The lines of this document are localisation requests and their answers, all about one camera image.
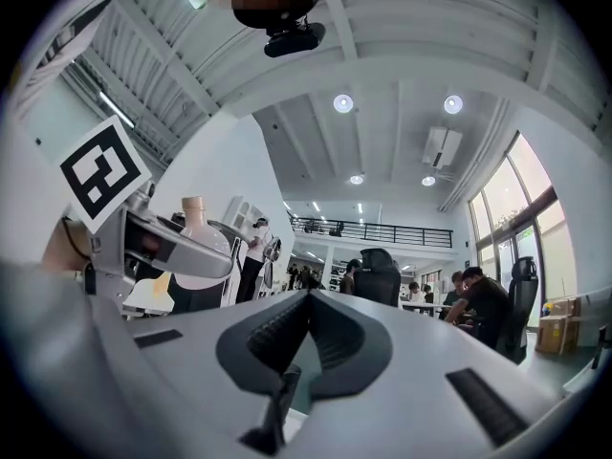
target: balcony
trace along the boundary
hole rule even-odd
[[[448,229],[360,224],[351,221],[322,221],[306,218],[291,218],[291,225],[296,233],[304,232],[355,240],[452,249],[452,231]]]

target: black strap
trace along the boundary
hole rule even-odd
[[[73,250],[78,254],[78,256],[80,256],[83,260],[86,260],[88,262],[91,262],[92,259],[89,258],[85,253],[83,253],[81,250],[78,249],[77,245],[75,244],[75,240],[73,240],[72,235],[70,234],[70,230],[68,229],[68,223],[66,223],[67,220],[69,220],[70,218],[68,217],[63,217],[61,218],[61,224],[64,227],[64,231],[66,231],[66,237],[68,238],[68,242],[70,243],[70,246],[73,248]]]

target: yellow object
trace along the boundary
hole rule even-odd
[[[153,297],[160,297],[162,294],[168,292],[168,286],[170,285],[170,272],[164,272],[159,278],[155,279],[153,283]]]

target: gray plastic surface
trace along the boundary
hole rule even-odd
[[[112,301],[87,297],[71,281],[6,266],[0,276],[15,367],[61,429],[89,451],[264,457],[237,439],[261,425],[268,398],[239,390],[214,348],[233,323],[297,293],[126,324]],[[467,367],[528,424],[555,403],[514,364],[444,322],[352,296],[320,296],[382,323],[393,358],[360,395],[314,403],[278,457],[488,456],[490,439],[445,378]],[[171,329],[183,336],[143,349],[133,339]]]

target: window frame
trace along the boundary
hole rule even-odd
[[[535,234],[535,245],[537,248],[538,264],[540,267],[539,283],[540,283],[541,295],[543,299],[542,302],[546,302],[548,301],[548,297],[546,295],[546,269],[544,267],[544,253],[542,249],[541,231],[539,228],[539,224],[537,223],[537,217],[542,212],[544,212],[546,209],[548,209],[550,206],[552,206],[555,202],[557,202],[558,196],[557,196],[557,193],[555,192],[554,187],[551,184],[536,199],[532,199],[525,185],[525,182],[523,181],[523,177],[518,171],[518,168],[516,167],[516,164],[514,163],[514,160],[512,159],[510,155],[514,145],[516,144],[516,141],[518,140],[520,136],[521,136],[521,133],[519,130],[517,130],[509,146],[504,150],[504,153],[501,159],[499,160],[499,162],[493,169],[492,174],[489,176],[486,182],[484,182],[484,184],[478,189],[478,191],[471,197],[471,199],[468,201],[468,205],[470,207],[471,223],[472,223],[472,227],[474,230],[474,235],[476,237],[475,248],[476,248],[476,253],[477,253],[478,264],[479,265],[481,264],[481,256],[480,256],[481,251],[485,249],[486,247],[492,246],[494,260],[495,260],[495,273],[496,273],[497,280],[501,279],[501,264],[500,264],[500,258],[499,258],[498,244],[504,241],[505,239],[514,238],[513,246],[515,247],[516,246],[516,241],[515,241],[516,235],[528,226],[533,227],[534,234]],[[527,199],[527,207],[521,210],[518,214],[516,214],[516,216],[508,222],[507,226],[502,226],[501,228],[493,230],[492,229],[493,222],[492,222],[492,217],[491,217],[491,209],[489,208],[489,200],[487,199],[487,194],[485,193],[485,186],[491,181],[493,176],[497,173],[501,165],[506,160],[508,160],[508,163],[510,167],[512,168],[513,173],[516,176],[516,179],[518,180],[520,188],[523,191],[523,194],[525,195],[525,199]],[[485,236],[482,239],[478,239],[479,228],[478,228],[478,223],[476,221],[474,209],[472,206],[473,200],[479,194],[482,195],[483,201],[485,203],[485,209],[487,211],[487,218],[489,220],[489,227],[491,230],[491,234]]]

